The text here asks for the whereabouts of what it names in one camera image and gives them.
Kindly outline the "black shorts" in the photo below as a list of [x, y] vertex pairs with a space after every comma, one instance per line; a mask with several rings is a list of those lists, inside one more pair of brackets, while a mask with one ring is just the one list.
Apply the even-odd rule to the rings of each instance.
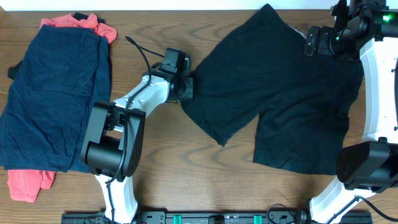
[[220, 145], [257, 118], [255, 163], [335, 175], [363, 67], [307, 56], [305, 42], [263, 6], [194, 69], [193, 98], [182, 109]]

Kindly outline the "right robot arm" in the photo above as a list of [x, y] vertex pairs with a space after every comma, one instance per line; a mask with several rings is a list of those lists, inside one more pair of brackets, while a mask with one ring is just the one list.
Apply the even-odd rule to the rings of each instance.
[[362, 64], [365, 126], [362, 141], [340, 151], [336, 177], [296, 222], [371, 223], [369, 213], [353, 208], [397, 187], [397, 13], [385, 1], [340, 0], [331, 15], [333, 27], [309, 29], [304, 52]]

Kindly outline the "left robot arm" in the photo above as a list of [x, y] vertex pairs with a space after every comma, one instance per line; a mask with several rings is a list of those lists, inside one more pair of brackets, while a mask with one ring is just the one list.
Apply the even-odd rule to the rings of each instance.
[[132, 223], [138, 204], [133, 173], [142, 154], [146, 118], [159, 105], [193, 97], [191, 59], [167, 48], [163, 60], [148, 67], [141, 82], [114, 101], [97, 101], [91, 110], [81, 161], [99, 182], [106, 223]]

